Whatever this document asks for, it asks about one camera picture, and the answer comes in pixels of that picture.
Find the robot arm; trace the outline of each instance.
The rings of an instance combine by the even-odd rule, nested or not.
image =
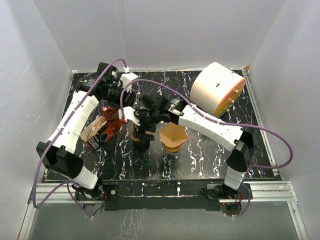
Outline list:
[[[77,182],[87,194],[92,197],[99,196],[99,178],[90,172],[85,166],[83,160],[74,154],[78,138],[84,128],[89,116],[98,106],[100,100],[107,100],[116,107],[120,102],[120,94],[123,84],[134,80],[131,73],[126,73],[118,78],[118,70],[111,66],[109,71],[105,73],[101,82],[87,96],[82,105],[75,110],[77,104],[83,99],[87,91],[94,84],[99,74],[106,68],[107,64],[101,62],[98,66],[97,73],[92,76],[83,76],[75,87],[72,101],[59,123],[54,133],[48,138],[47,142],[39,142],[36,150],[41,157],[49,143],[55,138],[57,133],[63,129],[60,136],[54,141],[52,147],[48,150],[43,159],[44,166],[57,174],[60,174],[70,180]],[[136,98],[136,94],[127,90],[125,93],[125,106],[132,106]]]
[[[125,120],[131,120],[135,123],[133,133],[135,138],[153,141],[154,136],[148,132],[155,132],[156,124],[161,121],[172,122],[204,134],[231,152],[226,160],[228,169],[224,184],[215,195],[221,198],[234,198],[238,194],[240,184],[256,151],[254,129],[218,124],[222,122],[220,119],[201,111],[205,116],[216,119],[218,123],[211,122],[197,114],[179,96],[173,96],[168,100],[159,95],[156,88],[147,91],[139,100],[146,109],[130,110],[130,107],[127,107],[124,112]]]

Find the white backdrop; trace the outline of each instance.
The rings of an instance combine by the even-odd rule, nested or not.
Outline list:
[[[71,70],[32,0],[0,1],[0,239],[17,239],[39,162],[58,125]]]
[[[250,65],[284,0],[34,0],[72,70]]]
[[[310,240],[320,234],[319,27],[318,0],[287,0],[250,67],[264,124],[293,147],[294,159],[280,173],[292,182]],[[270,143],[283,164],[287,148],[275,138]]]

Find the black marble table surface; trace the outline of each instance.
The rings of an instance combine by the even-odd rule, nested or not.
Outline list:
[[[199,73],[200,71],[151,71],[137,72],[136,74],[140,79],[160,82],[189,97],[192,84]],[[78,73],[73,76],[64,111],[71,102],[75,83],[84,74],[90,75],[91,73]],[[134,85],[133,89],[139,97],[152,86],[151,83],[141,82]],[[166,97],[171,95],[168,90],[160,86],[157,87],[157,90]],[[102,108],[108,105],[108,102],[101,101],[85,126],[89,125],[97,116],[102,115]],[[139,108],[141,104],[136,100],[134,107]],[[230,112],[224,114],[221,119],[232,123],[258,124],[246,87]],[[158,124],[157,129],[164,125],[164,123]],[[163,155],[157,132],[155,133],[155,141],[151,142],[147,152],[135,152],[126,125],[97,152],[92,151],[79,138],[74,154],[83,159],[88,170],[103,180],[224,179],[227,172],[226,159],[230,153],[220,144],[192,129],[185,128],[185,132],[188,135],[188,140],[176,161],[169,161]],[[253,164],[270,166],[266,146],[260,132],[257,133],[257,139],[258,148],[252,160]],[[273,179],[274,174],[272,170],[254,168],[248,172],[248,178]],[[50,171],[46,172],[42,179],[44,182],[62,180],[65,180],[63,176]]]

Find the metal bracket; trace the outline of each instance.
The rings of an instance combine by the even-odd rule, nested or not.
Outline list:
[[[299,240],[308,240],[309,237],[308,237],[304,222],[301,218],[297,202],[288,201],[287,203],[288,203],[292,221],[293,221]]]
[[[242,75],[243,77],[245,78],[245,85],[248,89],[248,93],[249,93],[249,97],[250,97],[250,100],[251,100],[251,103],[252,103],[252,107],[253,107],[253,111],[255,113],[255,117],[256,117],[256,120],[258,122],[258,125],[263,127],[264,124],[262,122],[262,119],[261,119],[261,115],[260,115],[260,112],[259,112],[259,109],[258,109],[258,106],[257,106],[257,102],[256,102],[256,99],[254,97],[254,94],[253,94],[253,90],[252,90],[252,87],[251,87],[251,81],[250,81],[250,78],[249,78],[249,75],[248,75],[248,72],[245,68],[242,68],[241,69],[242,71]],[[275,156],[272,152],[272,149],[271,149],[271,146],[270,146],[270,143],[269,143],[269,140],[268,140],[268,136],[266,134],[265,131],[260,131],[261,132],[261,135],[262,135],[262,138],[263,138],[263,142],[266,146],[266,152],[268,154],[268,158],[270,160],[270,164],[271,166],[276,166],[277,163],[276,163],[276,160],[275,160]],[[278,173],[278,169],[274,169],[274,175],[276,175]]]
[[[290,181],[245,181],[244,183],[250,184],[253,199],[252,202],[295,202],[297,201],[296,194],[292,188]],[[41,202],[44,197],[58,185],[58,183],[38,183],[36,192],[36,202]],[[70,189],[72,194],[75,194],[74,189]],[[220,199],[220,203],[232,203],[234,199]],[[100,204],[100,200],[84,200],[79,201],[86,204]],[[46,201],[46,203],[60,204],[60,203],[73,203],[67,186],[63,185],[58,188]]]
[[[31,203],[27,205],[22,226],[18,235],[18,240],[27,240],[31,230],[32,223],[36,214],[36,209],[32,206]]]

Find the paper coffee filter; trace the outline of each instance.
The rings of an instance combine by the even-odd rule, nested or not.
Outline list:
[[[172,122],[159,130],[159,136],[163,148],[170,152],[179,151],[188,139],[185,128]]]

